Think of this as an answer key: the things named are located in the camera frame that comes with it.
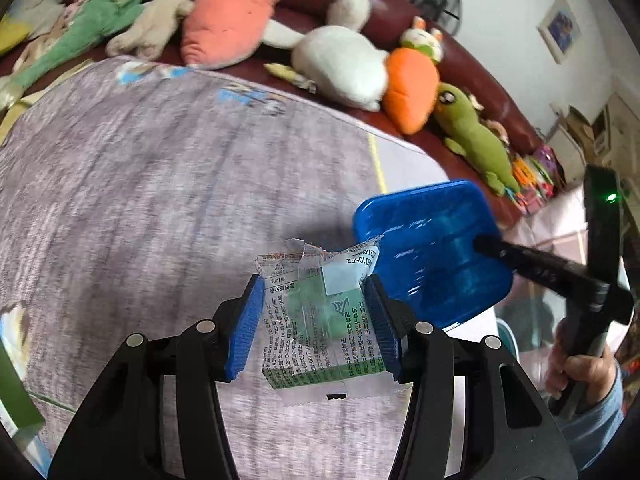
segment sleeve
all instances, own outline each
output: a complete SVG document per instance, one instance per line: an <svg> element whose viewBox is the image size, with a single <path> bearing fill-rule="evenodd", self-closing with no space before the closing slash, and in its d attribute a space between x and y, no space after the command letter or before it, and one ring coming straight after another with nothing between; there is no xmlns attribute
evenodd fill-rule
<svg viewBox="0 0 640 480"><path fill-rule="evenodd" d="M578 470L590 466L604 450L624 418L622 414L622 379L620 366L609 395L587 412L565 422L556 419Z"/></svg>

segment green stuffed dinosaur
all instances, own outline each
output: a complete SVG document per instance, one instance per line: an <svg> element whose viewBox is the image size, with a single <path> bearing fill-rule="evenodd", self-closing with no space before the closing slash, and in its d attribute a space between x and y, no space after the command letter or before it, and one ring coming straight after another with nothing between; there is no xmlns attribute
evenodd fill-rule
<svg viewBox="0 0 640 480"><path fill-rule="evenodd" d="M434 115L447 134L445 145L465 157L497 196L503 196L506 187L520 192L502 142L478 122L476 109L462 90L441 83Z"/></svg>
<svg viewBox="0 0 640 480"><path fill-rule="evenodd" d="M48 52L23 70L0 78L0 112L11 107L49 70L129 27L143 9L142 0L86 0Z"/></svg>

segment yellow tape line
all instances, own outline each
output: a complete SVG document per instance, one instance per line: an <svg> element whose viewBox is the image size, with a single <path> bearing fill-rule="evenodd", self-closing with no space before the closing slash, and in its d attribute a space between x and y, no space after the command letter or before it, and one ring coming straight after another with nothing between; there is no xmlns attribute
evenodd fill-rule
<svg viewBox="0 0 640 480"><path fill-rule="evenodd" d="M385 174L382 172L382 164L380 164L380 159L378 158L376 136L374 134L369 134L369 151L371 152L371 158L373 159L373 167L376 170L376 178L378 179L380 193L387 194L388 190L386 189Z"/></svg>

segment red leather sofa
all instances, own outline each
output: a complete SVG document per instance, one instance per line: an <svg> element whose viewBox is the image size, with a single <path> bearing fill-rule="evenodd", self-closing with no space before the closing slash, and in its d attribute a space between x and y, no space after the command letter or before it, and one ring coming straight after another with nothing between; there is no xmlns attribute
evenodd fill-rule
<svg viewBox="0 0 640 480"><path fill-rule="evenodd" d="M72 1L65 0L65 3L71 3ZM324 24L326 10L331 1L281 0L276 7L274 18L295 30L308 32ZM405 0L372 0L372 6L372 16L362 32L377 47L393 50L398 46L400 35L411 25L413 17L418 14L418 10ZM180 58L179 47L180 37L178 33L172 38L159 61L181 64L182 59ZM0 75L10 72L20 51L21 47L18 47L0 59ZM438 66L441 79L460 88L467 88L476 95L484 106L484 116L491 120L500 121L505 126L514 149L522 154L532 153L542 142L500 83L468 51L447 34L444 35L444 52L444 60ZM71 68L82 59L100 60L105 57L104 45L100 45L50 72L41 78L32 87L31 91L44 88L60 73ZM324 100L320 96L312 96L308 92L299 90L269 75L263 67L266 62L289 64L289 52L263 45L245 62L226 68L222 72L322 102L327 106L341 109L384 132L400 136L400 133L385 114L345 108ZM508 198L494 196L480 180L476 172L462 158L444 147L441 140L442 132L433 120L421 132L407 139L431 155L444 168L450 178L467 178L478 183L484 191L498 223L502 227L510 227L520 218L520 211Z"/></svg>

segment carrot plush with bunny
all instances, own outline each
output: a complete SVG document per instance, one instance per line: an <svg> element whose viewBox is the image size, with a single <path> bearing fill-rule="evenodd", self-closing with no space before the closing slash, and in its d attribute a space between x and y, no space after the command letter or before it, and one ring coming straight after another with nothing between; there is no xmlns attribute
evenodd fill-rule
<svg viewBox="0 0 640 480"><path fill-rule="evenodd" d="M382 105L396 128L405 135L419 132L429 119L438 95L442 61L442 33L426 30L416 16L412 28L400 36L400 48L386 58L389 85Z"/></svg>
<svg viewBox="0 0 640 480"><path fill-rule="evenodd" d="M196 0L184 20L185 63L215 70L249 58L260 46L279 0Z"/></svg>

